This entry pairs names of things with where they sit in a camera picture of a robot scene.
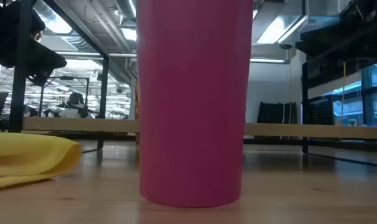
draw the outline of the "wooden floor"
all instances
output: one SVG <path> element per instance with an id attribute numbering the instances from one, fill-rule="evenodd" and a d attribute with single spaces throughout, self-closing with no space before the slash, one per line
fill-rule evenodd
<path id="1" fill-rule="evenodd" d="M 0 190 L 0 223 L 377 224 L 377 168 L 317 157 L 304 161 L 292 146 L 244 151 L 242 198 L 231 205 L 181 209 L 143 200 L 134 144 L 111 142 L 102 161 L 85 154 L 70 175 Z"/>

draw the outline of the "pink cup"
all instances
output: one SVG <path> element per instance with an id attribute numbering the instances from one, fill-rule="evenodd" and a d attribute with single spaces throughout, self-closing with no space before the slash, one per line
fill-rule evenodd
<path id="1" fill-rule="evenodd" d="M 137 1 L 140 193 L 213 207 L 241 192 L 253 0 Z"/>

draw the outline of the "pink tumbler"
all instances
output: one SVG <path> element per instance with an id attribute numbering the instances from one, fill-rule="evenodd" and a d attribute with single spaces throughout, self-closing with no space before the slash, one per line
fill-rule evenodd
<path id="1" fill-rule="evenodd" d="M 253 0 L 137 1 L 140 193 L 214 207 L 241 193 Z"/>

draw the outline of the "yellow cloth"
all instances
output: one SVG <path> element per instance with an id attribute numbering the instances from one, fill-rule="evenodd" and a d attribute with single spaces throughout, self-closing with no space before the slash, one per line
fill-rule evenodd
<path id="1" fill-rule="evenodd" d="M 68 139 L 0 133 L 0 188 L 65 174 L 80 156 L 79 144 Z"/>

